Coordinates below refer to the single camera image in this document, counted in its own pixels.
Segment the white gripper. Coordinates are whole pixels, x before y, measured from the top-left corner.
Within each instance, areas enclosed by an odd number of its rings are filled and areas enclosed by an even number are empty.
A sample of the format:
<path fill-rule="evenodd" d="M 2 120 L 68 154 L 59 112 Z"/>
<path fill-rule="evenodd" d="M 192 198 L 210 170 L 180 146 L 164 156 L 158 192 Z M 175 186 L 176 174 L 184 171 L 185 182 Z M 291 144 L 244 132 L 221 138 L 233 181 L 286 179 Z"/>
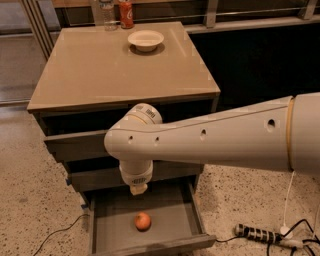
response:
<path fill-rule="evenodd" d="M 131 186 L 133 196 L 143 194 L 153 174 L 152 160 L 120 161 L 119 170 L 125 184 Z"/>

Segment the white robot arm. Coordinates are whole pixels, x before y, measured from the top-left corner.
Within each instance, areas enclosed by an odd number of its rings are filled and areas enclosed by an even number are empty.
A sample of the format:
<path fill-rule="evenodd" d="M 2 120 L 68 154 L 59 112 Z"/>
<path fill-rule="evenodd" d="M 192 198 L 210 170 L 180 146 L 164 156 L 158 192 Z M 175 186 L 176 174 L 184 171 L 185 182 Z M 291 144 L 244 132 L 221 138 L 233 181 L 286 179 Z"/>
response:
<path fill-rule="evenodd" d="M 134 195 L 144 193 L 155 160 L 264 170 L 320 171 L 320 93 L 288 96 L 171 123 L 135 105 L 104 137 Z"/>

